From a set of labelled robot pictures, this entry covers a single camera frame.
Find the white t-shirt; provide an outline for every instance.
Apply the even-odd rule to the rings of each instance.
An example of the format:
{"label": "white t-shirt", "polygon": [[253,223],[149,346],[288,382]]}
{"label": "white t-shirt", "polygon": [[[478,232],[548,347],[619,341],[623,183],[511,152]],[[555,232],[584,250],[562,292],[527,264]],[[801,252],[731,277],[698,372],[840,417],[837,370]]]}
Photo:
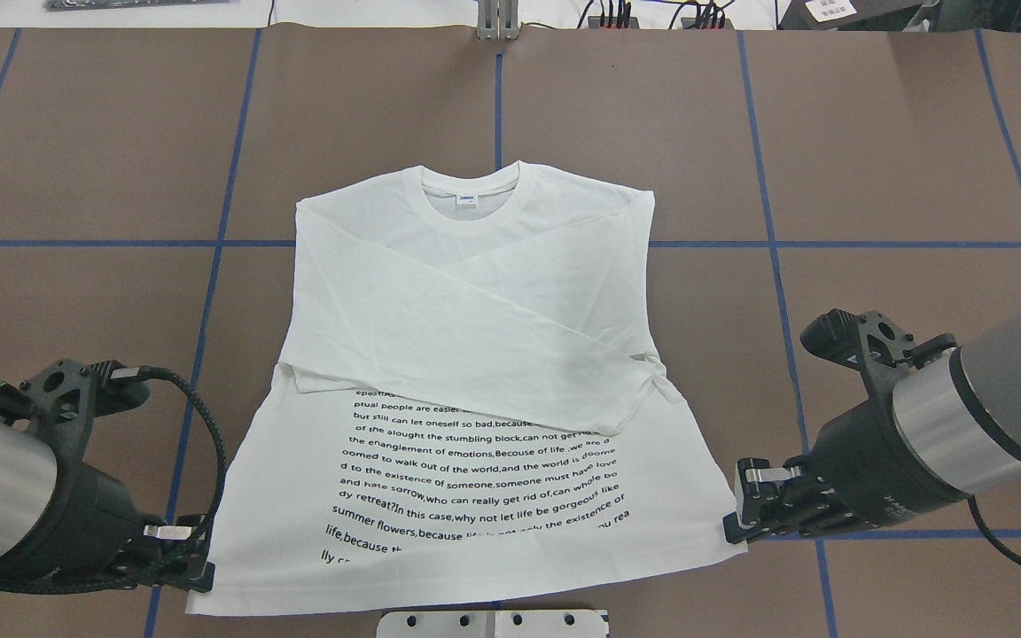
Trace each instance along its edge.
{"label": "white t-shirt", "polygon": [[652,207],[526,162],[299,202],[291,327],[190,610],[489,601],[740,552],[648,334]]}

